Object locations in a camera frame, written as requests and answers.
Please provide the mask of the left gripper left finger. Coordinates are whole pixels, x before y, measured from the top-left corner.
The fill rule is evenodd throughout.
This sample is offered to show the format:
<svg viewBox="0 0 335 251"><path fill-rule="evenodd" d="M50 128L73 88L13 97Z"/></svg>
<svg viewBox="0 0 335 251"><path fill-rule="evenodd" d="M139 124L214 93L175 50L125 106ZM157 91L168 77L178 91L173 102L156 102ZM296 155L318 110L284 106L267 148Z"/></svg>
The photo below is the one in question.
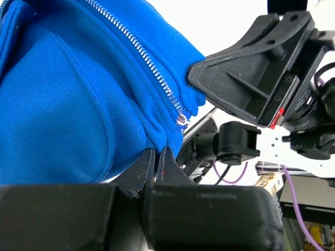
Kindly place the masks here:
<svg viewBox="0 0 335 251"><path fill-rule="evenodd" d="M131 199L141 198L147 183L150 183L155 171L156 152L146 149L137 161L116 179L119 190Z"/></svg>

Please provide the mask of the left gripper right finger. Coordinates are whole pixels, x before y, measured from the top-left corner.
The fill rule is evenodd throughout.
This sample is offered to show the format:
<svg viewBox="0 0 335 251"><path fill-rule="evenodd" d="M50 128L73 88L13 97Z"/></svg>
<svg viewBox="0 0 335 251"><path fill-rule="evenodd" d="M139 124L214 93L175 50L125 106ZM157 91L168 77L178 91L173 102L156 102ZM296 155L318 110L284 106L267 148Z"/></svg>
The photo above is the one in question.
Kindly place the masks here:
<svg viewBox="0 0 335 251"><path fill-rule="evenodd" d="M169 147L165 147L160 154L156 182L165 182L174 185L195 184L177 165L173 152Z"/></svg>

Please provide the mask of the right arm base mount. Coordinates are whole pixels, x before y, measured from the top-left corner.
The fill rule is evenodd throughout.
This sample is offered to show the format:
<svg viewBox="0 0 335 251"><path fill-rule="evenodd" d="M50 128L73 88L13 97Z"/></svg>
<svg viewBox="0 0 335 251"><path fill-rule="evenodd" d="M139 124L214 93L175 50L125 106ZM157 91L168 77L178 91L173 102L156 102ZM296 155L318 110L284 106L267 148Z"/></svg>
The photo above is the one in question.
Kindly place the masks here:
<svg viewBox="0 0 335 251"><path fill-rule="evenodd" d="M215 134L218 131L213 115L217 108L210 110L205 116L188 128L184 133L182 148L176 158L179 168L194 183L198 184L208 173L213 164L199 157L196 150L197 138L203 134Z"/></svg>

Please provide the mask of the blue zip jacket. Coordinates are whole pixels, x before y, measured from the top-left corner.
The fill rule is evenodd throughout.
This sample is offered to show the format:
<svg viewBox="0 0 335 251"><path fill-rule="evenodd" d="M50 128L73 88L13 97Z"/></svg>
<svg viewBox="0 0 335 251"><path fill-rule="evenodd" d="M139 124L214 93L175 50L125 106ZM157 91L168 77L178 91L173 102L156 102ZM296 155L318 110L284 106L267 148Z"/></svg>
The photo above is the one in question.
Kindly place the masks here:
<svg viewBox="0 0 335 251"><path fill-rule="evenodd" d="M180 151L203 55L146 1L4 1L1 184L93 183Z"/></svg>

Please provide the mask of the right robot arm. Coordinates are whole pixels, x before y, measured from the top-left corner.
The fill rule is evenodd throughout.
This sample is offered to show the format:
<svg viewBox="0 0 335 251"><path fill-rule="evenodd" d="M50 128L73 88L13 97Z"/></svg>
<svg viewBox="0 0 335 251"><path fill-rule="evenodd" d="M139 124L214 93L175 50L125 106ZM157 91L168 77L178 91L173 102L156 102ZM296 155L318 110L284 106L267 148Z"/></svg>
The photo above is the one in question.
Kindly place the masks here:
<svg viewBox="0 0 335 251"><path fill-rule="evenodd" d="M197 155L229 166L255 159L315 173L334 156L334 81L318 86L334 32L307 11L259 16L233 46L193 64L187 81L236 117L194 142Z"/></svg>

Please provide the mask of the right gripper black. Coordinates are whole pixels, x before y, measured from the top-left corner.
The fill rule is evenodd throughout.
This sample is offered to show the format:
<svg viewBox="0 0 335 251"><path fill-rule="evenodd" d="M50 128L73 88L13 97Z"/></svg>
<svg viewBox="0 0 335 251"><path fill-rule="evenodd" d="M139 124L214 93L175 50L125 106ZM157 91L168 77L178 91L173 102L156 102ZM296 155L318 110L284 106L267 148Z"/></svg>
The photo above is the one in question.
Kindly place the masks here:
<svg viewBox="0 0 335 251"><path fill-rule="evenodd" d="M237 59L270 49L284 57ZM262 15L234 45L190 66L187 80L241 120L263 128L311 130L330 120L311 80L331 50L334 31L314 29L310 12L287 12L282 19Z"/></svg>

